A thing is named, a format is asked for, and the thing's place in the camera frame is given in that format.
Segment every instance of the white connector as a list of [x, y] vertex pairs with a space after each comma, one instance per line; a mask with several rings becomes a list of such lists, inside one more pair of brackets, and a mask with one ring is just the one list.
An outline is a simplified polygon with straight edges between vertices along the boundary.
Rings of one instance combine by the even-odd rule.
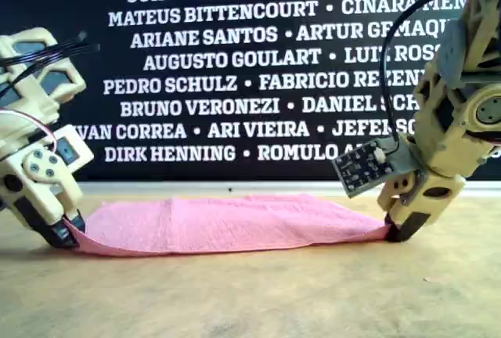
[[376, 148], [376, 150], [374, 150], [374, 156], [376, 157], [377, 163], [383, 164], [386, 162], [386, 154], [384, 154], [381, 148]]

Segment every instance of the circuit board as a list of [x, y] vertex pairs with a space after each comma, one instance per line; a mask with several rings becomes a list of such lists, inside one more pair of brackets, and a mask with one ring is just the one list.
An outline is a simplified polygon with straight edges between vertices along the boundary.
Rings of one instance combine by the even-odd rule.
[[348, 197], [357, 196], [386, 182], [397, 173], [376, 140], [367, 142], [333, 161]]

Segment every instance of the black cable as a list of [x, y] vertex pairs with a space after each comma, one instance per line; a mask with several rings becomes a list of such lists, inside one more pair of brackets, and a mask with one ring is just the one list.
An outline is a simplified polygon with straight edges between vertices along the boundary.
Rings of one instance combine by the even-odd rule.
[[391, 26], [390, 30], [388, 31], [388, 34], [383, 42], [383, 48], [381, 49], [380, 65], [379, 65], [380, 88], [381, 88], [381, 94], [382, 94], [383, 99], [384, 99], [384, 105], [386, 107], [388, 123], [390, 125], [391, 130], [392, 130], [393, 139], [395, 141], [395, 148], [392, 151], [387, 152], [387, 155], [395, 153], [400, 146], [400, 138], [399, 138], [398, 132], [397, 132], [397, 124], [395, 123], [395, 118], [393, 117], [393, 106], [391, 103], [391, 99], [390, 99], [390, 95], [389, 95], [388, 87], [387, 87], [387, 82], [386, 82], [386, 58], [387, 58], [388, 47], [390, 45], [391, 40], [395, 36], [395, 33], [400, 28], [400, 26], [404, 23], [404, 21], [406, 21], [409, 17], [411, 17], [411, 15], [413, 15], [418, 9], [425, 6], [429, 2], [433, 2], [433, 1], [434, 0], [418, 0], [417, 2], [412, 4], [393, 23], [393, 25]]
[[60, 44], [46, 47], [43, 50], [29, 52], [28, 54], [24, 54], [21, 56], [13, 56], [11, 58], [0, 59], [0, 67], [7, 67], [15, 64], [25, 64], [34, 62], [36, 59], [39, 59], [41, 57], [49, 56], [55, 52], [61, 52], [65, 49], [74, 47], [75, 45], [79, 45], [85, 40], [86, 37], [87, 34], [85, 32], [81, 32], [75, 39], [70, 39]]
[[53, 64], [59, 62], [62, 59], [66, 59], [71, 56], [76, 56], [91, 51], [99, 51], [99, 46], [90, 44], [76, 45], [72, 48], [64, 49], [61, 52], [54, 53], [53, 55], [47, 56], [31, 64], [26, 70], [24, 70], [21, 74], [19, 74], [19, 76], [17, 76], [14, 79], [14, 81], [12, 81], [8, 86], [6, 86], [4, 89], [0, 91], [0, 99], [2, 99], [7, 94], [7, 92], [10, 89], [14, 88], [20, 81], [31, 76], [38, 70], [42, 70], [49, 64]]

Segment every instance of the cable bundle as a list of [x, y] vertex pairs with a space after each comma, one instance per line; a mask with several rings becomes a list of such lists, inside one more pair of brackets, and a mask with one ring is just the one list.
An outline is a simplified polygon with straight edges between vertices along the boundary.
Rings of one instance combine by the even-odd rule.
[[[87, 34], [81, 32], [75, 39], [70, 39], [63, 43], [49, 46], [37, 52], [30, 52], [22, 56], [14, 56], [12, 58], [0, 59], [0, 68], [12, 66], [16, 64], [32, 63], [26, 70], [19, 74], [14, 81], [10, 82], [5, 88], [0, 91], [0, 99], [2, 99], [10, 89], [13, 89], [20, 81], [28, 76], [42, 70], [49, 64], [57, 63], [60, 60], [76, 56], [86, 52], [99, 51], [99, 45], [92, 45], [85, 42]], [[7, 113], [17, 117], [22, 117], [36, 125], [40, 130], [52, 137], [52, 151], [55, 152], [57, 148], [57, 139], [54, 133], [43, 124], [39, 119], [27, 113], [18, 110], [0, 108], [0, 113]]]

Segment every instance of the robotic arm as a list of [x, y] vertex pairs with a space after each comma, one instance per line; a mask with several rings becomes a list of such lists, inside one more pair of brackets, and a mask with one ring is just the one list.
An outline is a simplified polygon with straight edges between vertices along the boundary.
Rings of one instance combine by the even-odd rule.
[[[46, 125], [85, 89], [68, 56], [88, 50], [58, 45], [42, 28], [0, 37], [0, 205], [56, 248], [77, 246], [66, 221], [85, 230], [72, 174], [93, 155], [73, 126], [52, 133]], [[32, 142], [40, 129], [47, 136]]]
[[[413, 91], [420, 104], [414, 136], [394, 129], [393, 139], [374, 139], [333, 162], [350, 197], [384, 183], [377, 202], [387, 213], [389, 241], [406, 241], [435, 223], [466, 178], [497, 149], [500, 7], [500, 0], [467, 0], [462, 16], [448, 23], [440, 49]], [[382, 72], [385, 59], [383, 53]], [[385, 87], [385, 74], [380, 78]], [[391, 123], [391, 104], [386, 107]]]

